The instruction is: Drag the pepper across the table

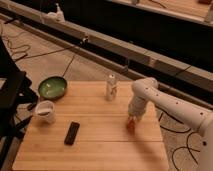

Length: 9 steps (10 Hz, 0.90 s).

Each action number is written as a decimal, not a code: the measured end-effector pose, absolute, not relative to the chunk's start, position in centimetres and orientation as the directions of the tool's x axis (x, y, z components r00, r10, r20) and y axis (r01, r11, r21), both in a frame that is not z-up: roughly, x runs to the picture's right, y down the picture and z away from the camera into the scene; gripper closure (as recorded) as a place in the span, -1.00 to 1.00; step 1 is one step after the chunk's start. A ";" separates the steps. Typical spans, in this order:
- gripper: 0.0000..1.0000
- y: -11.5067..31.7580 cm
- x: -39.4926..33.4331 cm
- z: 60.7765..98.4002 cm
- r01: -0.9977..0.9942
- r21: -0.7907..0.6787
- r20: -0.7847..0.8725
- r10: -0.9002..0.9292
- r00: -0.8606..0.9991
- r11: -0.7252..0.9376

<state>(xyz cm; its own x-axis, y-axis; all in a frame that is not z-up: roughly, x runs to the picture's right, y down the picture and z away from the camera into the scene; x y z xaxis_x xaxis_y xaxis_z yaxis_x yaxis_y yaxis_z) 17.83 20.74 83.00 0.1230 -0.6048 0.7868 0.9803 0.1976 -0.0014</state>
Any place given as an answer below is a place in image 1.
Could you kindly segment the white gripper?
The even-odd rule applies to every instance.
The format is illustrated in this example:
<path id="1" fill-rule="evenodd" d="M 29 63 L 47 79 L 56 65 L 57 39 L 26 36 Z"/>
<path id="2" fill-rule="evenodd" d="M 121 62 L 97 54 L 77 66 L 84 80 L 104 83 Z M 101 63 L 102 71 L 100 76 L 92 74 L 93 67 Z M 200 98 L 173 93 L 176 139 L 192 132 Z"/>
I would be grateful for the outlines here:
<path id="1" fill-rule="evenodd" d="M 145 110 L 142 108 L 134 108 L 134 107 L 128 108 L 128 118 L 135 122 L 139 122 L 142 119 L 144 113 Z"/>

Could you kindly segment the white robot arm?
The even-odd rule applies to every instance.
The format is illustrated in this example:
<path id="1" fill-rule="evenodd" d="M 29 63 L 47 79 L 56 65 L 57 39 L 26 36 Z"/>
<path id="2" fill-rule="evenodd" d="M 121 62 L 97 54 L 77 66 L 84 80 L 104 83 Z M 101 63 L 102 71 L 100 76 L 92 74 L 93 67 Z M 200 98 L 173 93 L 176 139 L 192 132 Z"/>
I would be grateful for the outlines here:
<path id="1" fill-rule="evenodd" d="M 134 81 L 131 88 L 133 97 L 128 105 L 127 129 L 135 130 L 136 122 L 151 101 L 203 137 L 197 171 L 213 171 L 213 111 L 160 91 L 152 77 Z"/>

